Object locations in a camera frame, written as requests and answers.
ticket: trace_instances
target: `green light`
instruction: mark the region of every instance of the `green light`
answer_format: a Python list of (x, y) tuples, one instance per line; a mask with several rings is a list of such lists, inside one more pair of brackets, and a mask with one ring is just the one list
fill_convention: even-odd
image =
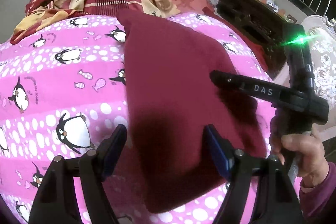
[(309, 40), (311, 40), (315, 37), (318, 37), (318, 35), (308, 35), (306, 37), (299, 36), (296, 39), (294, 39), (293, 41), (283, 43), (282, 46), (286, 46), (286, 45), (290, 45), (290, 44), (297, 44), (297, 45), (305, 44), (307, 41), (309, 41)]

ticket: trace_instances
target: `purple sleeve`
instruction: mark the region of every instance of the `purple sleeve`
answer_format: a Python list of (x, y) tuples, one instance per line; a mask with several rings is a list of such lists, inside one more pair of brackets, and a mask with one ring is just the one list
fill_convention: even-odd
[(316, 186), (314, 190), (309, 193), (303, 193), (300, 190), (300, 204), (305, 219), (320, 217), (325, 214), (324, 208), (327, 202), (330, 200), (330, 197), (336, 193), (336, 166), (332, 162), (328, 164), (328, 175), (321, 184)]

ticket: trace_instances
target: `red cloth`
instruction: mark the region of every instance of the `red cloth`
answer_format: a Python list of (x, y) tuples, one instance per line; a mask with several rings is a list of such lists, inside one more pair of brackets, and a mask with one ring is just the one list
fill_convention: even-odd
[(212, 17), (214, 19), (217, 19), (218, 21), (224, 23), (225, 25), (227, 25), (228, 27), (230, 27), (232, 30), (235, 31), (235, 33), (237, 35), (239, 35), (241, 37), (242, 40), (244, 40), (244, 42), (246, 43), (246, 45), (251, 49), (251, 51), (253, 51), (256, 59), (258, 60), (260, 66), (262, 67), (262, 69), (264, 71), (268, 71), (268, 66), (267, 63), (265, 61), (265, 58), (267, 58), (266, 53), (263, 49), (262, 46), (254, 44), (250, 39), (248, 39), (245, 35), (243, 35), (236, 27), (234, 27), (231, 23), (229, 23), (228, 21), (226, 21), (225, 19), (222, 19), (221, 17), (219, 17), (218, 15), (214, 14), (213, 11), (211, 11), (208, 8), (204, 8), (203, 9), (203, 13), (206, 16)]
[(117, 16), (127, 34), (125, 71), (129, 133), (152, 213), (176, 208), (224, 180), (202, 141), (212, 123), (236, 148), (265, 157), (256, 100), (220, 92), (209, 73), (235, 73), (216, 40), (169, 20), (132, 10)]

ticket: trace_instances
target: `metal screw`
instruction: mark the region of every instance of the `metal screw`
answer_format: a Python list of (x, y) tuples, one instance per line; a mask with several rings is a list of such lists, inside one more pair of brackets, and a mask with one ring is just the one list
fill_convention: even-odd
[(54, 161), (59, 162), (61, 159), (62, 159), (62, 156), (61, 156), (61, 155), (57, 155), (57, 156), (54, 158)]
[(270, 160), (273, 160), (273, 161), (277, 161), (277, 160), (278, 160), (278, 157), (275, 156), (275, 155), (269, 155), (268, 158), (269, 158)]
[(87, 155), (88, 155), (88, 156), (94, 156), (96, 153), (97, 153), (96, 150), (91, 149), (91, 150), (89, 150), (89, 151), (87, 152)]
[(237, 150), (235, 151), (235, 154), (236, 154), (237, 156), (242, 156), (242, 155), (244, 155), (244, 151), (241, 150), (241, 149), (237, 149)]

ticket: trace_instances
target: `human hand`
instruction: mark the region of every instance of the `human hand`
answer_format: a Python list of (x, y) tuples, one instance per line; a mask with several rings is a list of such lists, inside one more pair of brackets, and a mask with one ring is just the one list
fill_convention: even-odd
[(285, 161), (280, 153), (282, 147), (302, 154), (298, 177), (302, 177), (303, 186), (306, 188), (312, 188), (322, 183), (329, 172), (328, 162), (324, 158), (324, 147), (316, 133), (317, 130), (313, 126), (311, 136), (289, 134), (280, 139), (272, 134), (269, 140), (272, 146), (271, 154), (277, 155), (282, 164)]

